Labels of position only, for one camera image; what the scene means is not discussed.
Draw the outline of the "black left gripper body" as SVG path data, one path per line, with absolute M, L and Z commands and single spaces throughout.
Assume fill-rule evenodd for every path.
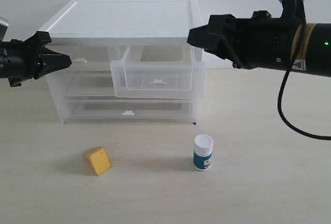
M 8 79 L 11 87 L 19 87 L 26 80 L 43 77 L 46 74 L 45 45 L 50 42 L 50 34 L 44 31 L 37 31 L 25 41 L 2 41 L 1 78 Z

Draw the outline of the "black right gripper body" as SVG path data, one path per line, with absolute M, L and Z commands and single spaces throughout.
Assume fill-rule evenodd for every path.
M 211 15 L 207 24 L 213 43 L 223 43 L 238 69 L 286 70 L 296 31 L 296 19 L 272 18 L 267 11 L 251 18 Z

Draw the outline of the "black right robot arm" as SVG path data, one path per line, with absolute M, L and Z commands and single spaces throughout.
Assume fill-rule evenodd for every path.
M 304 0 L 278 0 L 282 15 L 255 11 L 251 18 L 211 15 L 187 42 L 238 69 L 266 68 L 330 77 L 330 24 L 306 23 Z

